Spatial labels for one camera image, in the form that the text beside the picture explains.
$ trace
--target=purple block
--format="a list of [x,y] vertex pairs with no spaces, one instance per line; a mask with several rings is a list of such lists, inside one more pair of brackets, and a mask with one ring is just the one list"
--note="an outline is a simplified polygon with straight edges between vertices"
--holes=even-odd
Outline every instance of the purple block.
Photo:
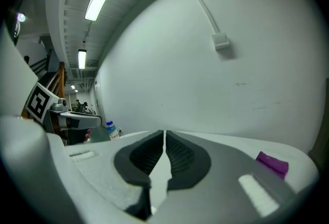
[[286,174],[289,170],[289,163],[285,161],[281,161],[272,156],[268,156],[263,152],[260,152],[256,158],[256,161],[266,166],[268,169],[273,171],[282,179],[285,178]]

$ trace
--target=ceiling beam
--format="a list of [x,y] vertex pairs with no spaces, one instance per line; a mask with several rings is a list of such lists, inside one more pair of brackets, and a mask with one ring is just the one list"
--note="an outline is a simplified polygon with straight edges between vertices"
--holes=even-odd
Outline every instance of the ceiling beam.
[[64,6],[65,0],[46,0],[46,17],[56,55],[65,66],[70,66],[65,49]]

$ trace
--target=white electrical box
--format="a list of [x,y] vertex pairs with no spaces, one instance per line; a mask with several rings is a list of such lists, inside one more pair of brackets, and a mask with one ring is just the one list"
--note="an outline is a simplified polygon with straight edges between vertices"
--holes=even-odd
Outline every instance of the white electrical box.
[[214,34],[212,36],[212,39],[214,41],[214,45],[215,45],[216,50],[229,48],[231,46],[225,33]]

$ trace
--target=water bottle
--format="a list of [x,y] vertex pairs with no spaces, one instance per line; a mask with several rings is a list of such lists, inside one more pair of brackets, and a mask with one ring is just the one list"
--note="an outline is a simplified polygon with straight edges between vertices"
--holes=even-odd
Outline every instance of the water bottle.
[[111,140],[117,140],[120,138],[119,132],[116,129],[115,125],[113,124],[112,121],[108,121],[106,123],[107,125],[107,135]]

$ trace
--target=black rubber pad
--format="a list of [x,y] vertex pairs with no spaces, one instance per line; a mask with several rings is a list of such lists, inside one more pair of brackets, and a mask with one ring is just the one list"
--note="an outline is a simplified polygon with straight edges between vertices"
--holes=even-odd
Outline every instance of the black rubber pad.
[[140,141],[123,147],[114,156],[114,166],[129,184],[151,187],[149,174],[163,153],[163,131],[159,130]]
[[168,181],[168,191],[192,188],[210,170],[211,159],[207,151],[172,131],[167,131],[166,153],[173,176]]

